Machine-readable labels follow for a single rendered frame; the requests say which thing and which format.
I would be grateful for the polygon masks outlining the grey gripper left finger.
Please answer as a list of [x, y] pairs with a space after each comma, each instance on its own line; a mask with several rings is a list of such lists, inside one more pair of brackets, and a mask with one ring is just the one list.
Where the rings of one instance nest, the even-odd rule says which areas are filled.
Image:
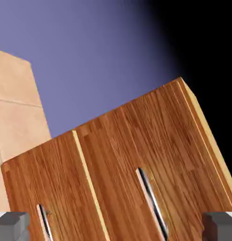
[[30, 241], [27, 212], [0, 212], [0, 241]]

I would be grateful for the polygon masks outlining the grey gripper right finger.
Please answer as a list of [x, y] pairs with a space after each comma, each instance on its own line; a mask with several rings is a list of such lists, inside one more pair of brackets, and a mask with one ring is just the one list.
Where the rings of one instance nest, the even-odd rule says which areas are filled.
[[232, 211], [202, 214], [202, 241], [232, 241]]

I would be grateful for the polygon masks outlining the wooden drawer front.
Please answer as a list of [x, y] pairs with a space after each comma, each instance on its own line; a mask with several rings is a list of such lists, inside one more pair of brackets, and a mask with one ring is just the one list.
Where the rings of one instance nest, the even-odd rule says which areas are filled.
[[48, 213], [53, 241], [105, 241], [71, 131], [1, 165], [11, 211], [30, 216], [30, 241], [45, 241], [37, 205]]
[[138, 167], [168, 241], [201, 241], [203, 213], [232, 211], [232, 177], [181, 78], [77, 127], [75, 138], [111, 241], [160, 241]]

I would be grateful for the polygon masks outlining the wooden cabinet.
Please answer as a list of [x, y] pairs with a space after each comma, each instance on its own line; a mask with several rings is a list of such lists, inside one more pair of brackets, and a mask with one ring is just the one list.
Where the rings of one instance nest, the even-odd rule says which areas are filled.
[[1, 171], [30, 241], [232, 241], [232, 177], [182, 78]]

